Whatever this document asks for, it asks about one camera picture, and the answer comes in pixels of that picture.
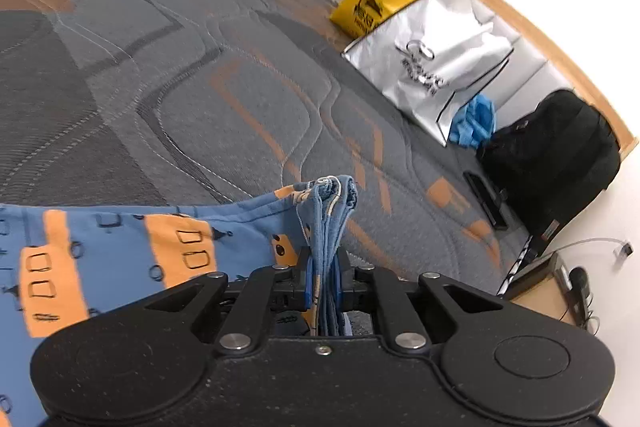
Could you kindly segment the white shopping bag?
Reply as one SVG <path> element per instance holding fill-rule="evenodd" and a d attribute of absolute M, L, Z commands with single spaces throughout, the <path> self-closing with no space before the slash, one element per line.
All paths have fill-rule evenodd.
<path fill-rule="evenodd" d="M 384 98 L 446 145 L 454 115 L 509 62 L 513 46 L 472 0 L 416 0 L 343 52 Z"/>

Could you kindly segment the wooden padded headboard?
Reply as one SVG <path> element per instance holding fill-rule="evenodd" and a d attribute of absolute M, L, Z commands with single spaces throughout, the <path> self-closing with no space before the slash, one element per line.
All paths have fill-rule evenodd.
<path fill-rule="evenodd" d="M 501 127 L 530 112 L 555 89 L 572 89 L 583 100 L 596 106 L 612 126 L 620 156 L 627 157 L 638 139 L 618 115 L 605 95 L 579 66 L 542 30 L 503 0 L 472 0 L 474 14 L 482 23 L 491 22 L 498 34 L 514 45 L 515 60 L 506 79 L 489 90 L 496 102 Z"/>

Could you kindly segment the grey orange quilted mattress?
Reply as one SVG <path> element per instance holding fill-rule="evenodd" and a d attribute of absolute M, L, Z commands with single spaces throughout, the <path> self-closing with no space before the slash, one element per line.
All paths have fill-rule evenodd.
<path fill-rule="evenodd" d="M 328 0 L 1 0 L 1 198 L 223 204 L 349 174 L 346 249 L 492 293 L 525 241 L 342 57 Z"/>

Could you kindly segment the black backpack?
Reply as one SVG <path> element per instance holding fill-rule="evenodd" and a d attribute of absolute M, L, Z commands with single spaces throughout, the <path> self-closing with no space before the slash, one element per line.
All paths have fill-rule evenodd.
<path fill-rule="evenodd" d="M 547 244 L 613 182 L 620 144 L 594 106 L 560 89 L 497 130 L 476 158 L 529 234 Z"/>

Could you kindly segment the blue crumpled cloth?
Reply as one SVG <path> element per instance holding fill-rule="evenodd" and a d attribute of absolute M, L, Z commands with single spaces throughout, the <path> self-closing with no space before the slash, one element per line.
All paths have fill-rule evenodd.
<path fill-rule="evenodd" d="M 474 96 L 462 106 L 451 121 L 448 141 L 461 147 L 477 150 L 497 129 L 494 102 L 484 94 Z"/>

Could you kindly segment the wooden bedside table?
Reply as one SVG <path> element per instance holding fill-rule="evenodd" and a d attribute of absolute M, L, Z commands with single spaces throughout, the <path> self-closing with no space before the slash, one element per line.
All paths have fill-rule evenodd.
<path fill-rule="evenodd" d="M 503 299 L 582 329 L 589 329 L 592 292 L 585 268 L 568 269 L 558 253 L 518 270 L 500 291 Z"/>

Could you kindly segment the blue pants with orange cars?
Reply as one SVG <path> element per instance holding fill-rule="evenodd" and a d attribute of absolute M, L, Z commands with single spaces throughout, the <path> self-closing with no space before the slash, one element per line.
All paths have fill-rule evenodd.
<path fill-rule="evenodd" d="M 1 421 L 44 418 L 28 367 L 66 326 L 212 272 L 243 280 L 311 251 L 305 320 L 314 335 L 344 335 L 330 273 L 357 205 L 350 176 L 324 176 L 218 206 L 1 209 Z"/>

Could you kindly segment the yellow shopping bag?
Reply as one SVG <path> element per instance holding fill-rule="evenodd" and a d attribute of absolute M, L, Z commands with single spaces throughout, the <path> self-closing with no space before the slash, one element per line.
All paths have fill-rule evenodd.
<path fill-rule="evenodd" d="M 363 37 L 416 0 L 342 0 L 330 21 L 354 39 Z"/>

